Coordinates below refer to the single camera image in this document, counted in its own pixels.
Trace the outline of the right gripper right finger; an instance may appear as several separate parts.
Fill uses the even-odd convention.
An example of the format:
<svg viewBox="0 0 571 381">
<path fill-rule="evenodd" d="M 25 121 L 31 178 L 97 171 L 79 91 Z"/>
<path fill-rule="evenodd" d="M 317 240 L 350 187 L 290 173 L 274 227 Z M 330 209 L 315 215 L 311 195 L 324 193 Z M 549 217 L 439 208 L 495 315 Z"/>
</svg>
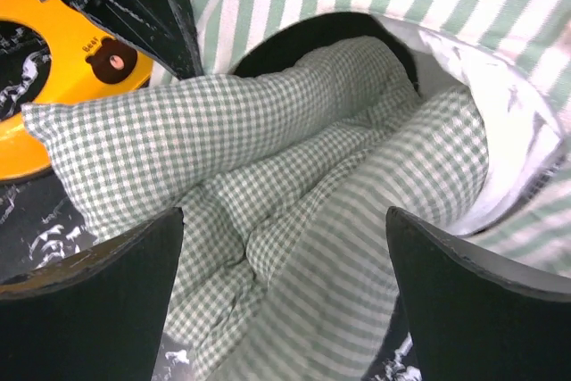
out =
<svg viewBox="0 0 571 381">
<path fill-rule="evenodd" d="M 570 280 L 452 236 L 401 208 L 390 258 L 425 380 L 568 380 Z"/>
</svg>

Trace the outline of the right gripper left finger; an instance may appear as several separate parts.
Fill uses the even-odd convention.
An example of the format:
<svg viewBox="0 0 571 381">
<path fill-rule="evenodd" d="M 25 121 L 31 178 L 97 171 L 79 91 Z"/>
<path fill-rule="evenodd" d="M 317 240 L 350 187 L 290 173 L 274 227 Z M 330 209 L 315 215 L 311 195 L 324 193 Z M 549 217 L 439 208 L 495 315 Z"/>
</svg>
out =
<svg viewBox="0 0 571 381">
<path fill-rule="evenodd" d="M 178 268 L 174 208 L 1 284 L 3 380 L 149 380 Z"/>
</svg>

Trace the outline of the yellow pet bowl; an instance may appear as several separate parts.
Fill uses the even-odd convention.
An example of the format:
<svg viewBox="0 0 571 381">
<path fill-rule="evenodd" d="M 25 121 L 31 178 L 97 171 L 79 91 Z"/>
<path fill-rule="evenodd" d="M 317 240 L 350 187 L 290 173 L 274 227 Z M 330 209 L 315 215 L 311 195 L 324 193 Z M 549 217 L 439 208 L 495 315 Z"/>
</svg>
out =
<svg viewBox="0 0 571 381">
<path fill-rule="evenodd" d="M 142 87 L 153 62 L 61 0 L 1 0 L 1 179 L 16 182 L 50 167 L 28 134 L 27 103 L 76 104 Z"/>
</svg>

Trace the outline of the green checked cushion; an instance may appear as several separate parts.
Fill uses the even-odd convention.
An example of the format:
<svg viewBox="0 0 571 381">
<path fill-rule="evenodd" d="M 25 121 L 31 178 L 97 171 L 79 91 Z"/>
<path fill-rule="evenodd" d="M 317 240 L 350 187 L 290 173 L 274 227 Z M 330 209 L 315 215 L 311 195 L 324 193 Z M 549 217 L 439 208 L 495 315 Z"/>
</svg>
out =
<svg viewBox="0 0 571 381">
<path fill-rule="evenodd" d="M 181 209 L 164 329 L 200 380 L 359 379 L 398 295 L 387 209 L 448 226 L 488 171 L 468 88 L 420 97 L 372 37 L 22 116 L 98 239 Z"/>
</svg>

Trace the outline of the striped green pet tent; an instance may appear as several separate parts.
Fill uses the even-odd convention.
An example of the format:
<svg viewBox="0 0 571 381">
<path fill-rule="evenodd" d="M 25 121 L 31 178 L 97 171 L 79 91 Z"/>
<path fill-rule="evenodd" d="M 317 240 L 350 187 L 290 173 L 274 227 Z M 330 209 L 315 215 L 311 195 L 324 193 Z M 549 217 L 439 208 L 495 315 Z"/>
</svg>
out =
<svg viewBox="0 0 571 381">
<path fill-rule="evenodd" d="M 204 69 L 228 72 L 278 32 L 359 12 L 467 85 L 484 119 L 484 193 L 452 233 L 570 273 L 570 0 L 190 0 Z"/>
</svg>

